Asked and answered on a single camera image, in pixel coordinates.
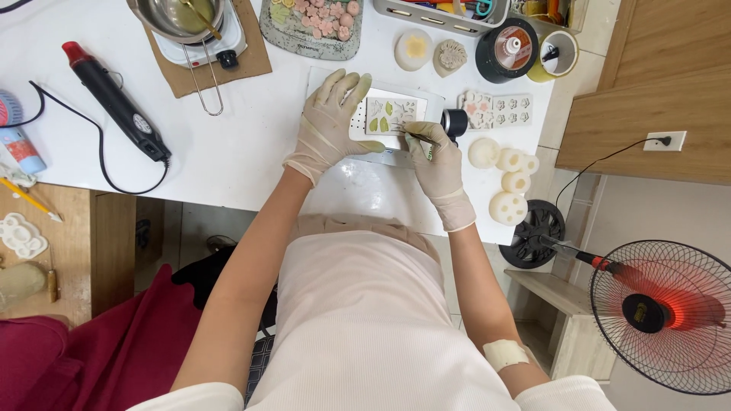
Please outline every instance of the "white t-shirt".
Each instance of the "white t-shirt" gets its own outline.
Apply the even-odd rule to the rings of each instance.
[[[369,231],[308,235],[287,248],[277,334],[248,410],[614,410],[596,381],[562,378],[515,400],[452,327],[441,267]],[[222,382],[146,401],[134,411],[239,411]]]

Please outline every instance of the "electrical outlet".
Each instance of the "electrical outlet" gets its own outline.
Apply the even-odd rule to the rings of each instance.
[[[670,145],[666,146],[658,140],[645,141],[644,151],[680,151],[683,148],[683,142],[687,132],[651,132],[647,134],[647,138],[659,138],[670,136],[672,140]]]

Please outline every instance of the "pencil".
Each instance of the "pencil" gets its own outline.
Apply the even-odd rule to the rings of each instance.
[[[32,204],[35,208],[38,208],[40,211],[48,214],[50,216],[50,219],[52,219],[53,221],[64,222],[64,220],[62,220],[61,217],[58,216],[58,214],[53,213],[48,208],[44,207],[43,204],[38,203],[36,200],[33,199],[33,197],[27,195],[23,190],[18,188],[18,186],[16,186],[15,184],[11,183],[7,178],[0,178],[0,183],[3,183],[3,185],[11,189],[12,192],[14,192],[15,194],[20,195],[25,201]]]

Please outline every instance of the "green leaf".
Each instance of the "green leaf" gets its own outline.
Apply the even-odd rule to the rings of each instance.
[[[269,6],[269,15],[275,22],[284,24],[284,19],[289,15],[289,9],[281,4],[271,4]]]

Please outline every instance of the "fan grille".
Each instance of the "fan grille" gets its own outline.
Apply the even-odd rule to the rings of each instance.
[[[731,391],[731,327],[727,326],[731,268],[699,249],[672,241],[626,244],[605,260],[639,271],[631,281],[620,282],[599,268],[591,277],[591,308],[616,354],[637,372],[675,391],[697,395]],[[685,304],[686,324],[698,326],[666,327],[657,333],[637,330],[622,313],[622,302],[635,293]],[[708,297],[715,298],[725,314],[718,314]]]

